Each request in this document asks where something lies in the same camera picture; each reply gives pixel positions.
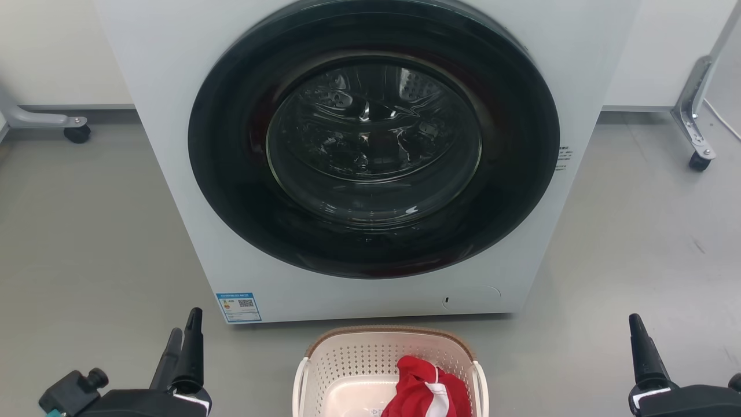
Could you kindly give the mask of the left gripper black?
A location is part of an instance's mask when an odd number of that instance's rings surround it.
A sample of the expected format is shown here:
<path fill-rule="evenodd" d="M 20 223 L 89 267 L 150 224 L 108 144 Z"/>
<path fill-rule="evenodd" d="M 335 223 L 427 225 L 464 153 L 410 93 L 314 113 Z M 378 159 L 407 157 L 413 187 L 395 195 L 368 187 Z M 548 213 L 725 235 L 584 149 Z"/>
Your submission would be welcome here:
<path fill-rule="evenodd" d="M 171 330 L 150 390 L 111 390 L 77 416 L 209 416 L 212 399 L 203 386 L 202 309 L 194 307 L 183 330 Z"/>

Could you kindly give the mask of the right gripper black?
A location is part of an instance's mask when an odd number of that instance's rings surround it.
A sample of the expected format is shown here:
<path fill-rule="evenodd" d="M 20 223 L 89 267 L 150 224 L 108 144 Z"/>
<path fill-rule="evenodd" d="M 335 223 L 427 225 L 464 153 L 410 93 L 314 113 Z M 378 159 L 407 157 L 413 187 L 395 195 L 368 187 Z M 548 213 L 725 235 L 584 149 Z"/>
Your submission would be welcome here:
<path fill-rule="evenodd" d="M 628 317 L 635 387 L 628 394 L 634 416 L 739 416 L 739 382 L 727 386 L 678 386 L 670 382 L 653 339 L 637 313 Z"/>

